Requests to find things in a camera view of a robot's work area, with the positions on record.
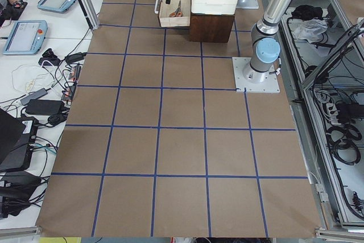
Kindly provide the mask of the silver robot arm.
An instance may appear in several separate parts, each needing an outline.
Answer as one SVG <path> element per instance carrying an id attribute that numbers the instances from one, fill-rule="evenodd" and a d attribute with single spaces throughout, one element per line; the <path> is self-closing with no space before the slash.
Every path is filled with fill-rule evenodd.
<path id="1" fill-rule="evenodd" d="M 253 26 L 253 56 L 243 69 L 244 78 L 248 82 L 260 84 L 268 78 L 269 70 L 280 54 L 280 45 L 274 36 L 291 1 L 270 0 L 262 18 Z"/>

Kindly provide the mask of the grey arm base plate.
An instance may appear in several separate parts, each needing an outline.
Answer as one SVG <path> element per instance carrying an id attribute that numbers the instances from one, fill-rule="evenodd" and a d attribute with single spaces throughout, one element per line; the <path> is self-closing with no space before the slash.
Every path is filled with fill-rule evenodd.
<path id="1" fill-rule="evenodd" d="M 235 89 L 241 93 L 279 93 L 278 77 L 272 64 L 268 72 L 257 72 L 250 66 L 250 57 L 233 57 Z"/>

